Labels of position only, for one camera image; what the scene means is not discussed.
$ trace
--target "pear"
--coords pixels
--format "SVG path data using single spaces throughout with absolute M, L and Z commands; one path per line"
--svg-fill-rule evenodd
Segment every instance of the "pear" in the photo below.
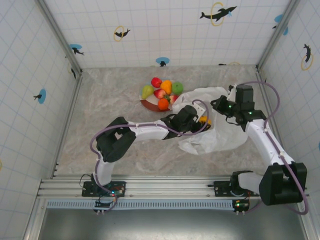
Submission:
M 146 99 L 152 94 L 154 94 L 154 88 L 151 85 L 145 85 L 142 89 L 141 98 Z

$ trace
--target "marble floor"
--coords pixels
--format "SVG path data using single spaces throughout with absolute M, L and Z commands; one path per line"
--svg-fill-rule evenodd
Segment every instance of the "marble floor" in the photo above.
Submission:
M 89 149 L 92 136 L 116 117 L 151 122 L 168 113 L 145 109 L 140 89 L 153 77 L 179 81 L 184 92 L 195 88 L 224 87 L 256 81 L 255 66 L 122 67 L 86 69 L 83 73 L 57 175 L 92 173 L 96 155 Z M 256 109 L 266 113 L 259 86 L 253 86 Z M 252 170 L 263 174 L 266 167 L 253 142 L 234 150 L 192 155 L 178 147 L 178 138 L 136 142 L 120 159 L 114 174 L 121 175 L 230 175 Z

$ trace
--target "yellow ring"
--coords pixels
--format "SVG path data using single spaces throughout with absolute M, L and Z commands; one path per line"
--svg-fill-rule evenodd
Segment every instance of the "yellow ring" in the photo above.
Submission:
M 303 65 L 304 65 L 304 60 L 307 58 L 307 56 L 305 55 L 302 60 L 301 60 L 301 69 L 302 71 L 307 71 L 309 68 L 311 68 L 312 64 L 314 63 L 314 55 L 312 53 L 310 53 L 311 57 L 312 57 L 312 60 L 311 60 L 311 63 L 310 63 L 310 66 L 308 66 L 307 68 L 304 68 Z
M 116 32 L 119 28 L 122 28 L 122 35 L 121 35 L 121 38 L 119 40 L 116 40 Z M 116 42 L 120 42 L 122 40 L 122 38 L 124 37 L 124 34 L 125 34 L 125 28 L 124 26 L 118 26 L 115 30 L 114 30 L 114 33 L 113 33 L 113 39 L 116 41 Z
M 67 68 L 68 68 L 68 73 L 69 73 L 69 74 L 72 74 L 72 72 L 71 72 L 71 66 L 70 66 L 70 67 L 69 67 L 69 66 L 70 66 L 70 62 L 68 63 L 68 67 L 67 67 Z
M 217 5 L 217 4 L 220 4 L 220 5 L 221 5 L 221 7 L 223 7 L 223 6 L 224 6 L 221 2 L 219 2 L 219 1 L 218 1 L 218 2 L 214 3 L 214 4 L 212 5 L 212 7 L 211 7 L 210 19 L 211 19 L 211 24 L 212 24 L 212 26 L 214 26 L 214 27 L 218 27 L 218 26 L 220 26 L 221 24 L 223 24 L 223 23 L 224 23 L 224 20 L 225 20 L 225 17 L 223 17 L 223 18 L 222 18 L 222 21 L 221 21 L 218 25 L 215 25 L 215 24 L 214 24 L 214 22 L 212 21 L 212 11 L 213 11 L 213 9 L 214 9 L 215 5 Z

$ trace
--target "white plastic bag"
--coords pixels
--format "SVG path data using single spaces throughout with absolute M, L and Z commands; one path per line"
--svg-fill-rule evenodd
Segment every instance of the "white plastic bag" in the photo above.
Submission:
M 205 102 L 210 111 L 211 129 L 190 136 L 179 141 L 179 148 L 194 155 L 202 155 L 216 151 L 232 150 L 241 146 L 248 139 L 240 126 L 226 122 L 226 116 L 213 110 L 210 102 L 220 98 L 221 95 L 228 96 L 223 87 L 197 88 L 185 92 L 172 105 L 172 111 L 177 114 L 184 106 L 192 105 L 192 101 L 199 99 Z

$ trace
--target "red apple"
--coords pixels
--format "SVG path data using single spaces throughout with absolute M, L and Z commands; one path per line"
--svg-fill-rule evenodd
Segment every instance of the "red apple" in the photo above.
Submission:
M 163 99 L 164 96 L 166 95 L 166 91 L 163 89 L 158 89 L 158 90 L 155 90 L 153 94 L 157 99 Z
M 178 95 L 171 95 L 170 96 L 170 103 L 171 104 L 174 104 L 175 103 L 175 101 L 178 99 Z
M 160 85 L 162 84 L 162 80 L 158 77 L 154 77 L 151 80 L 151 85 L 154 86 L 155 88 L 160 88 Z

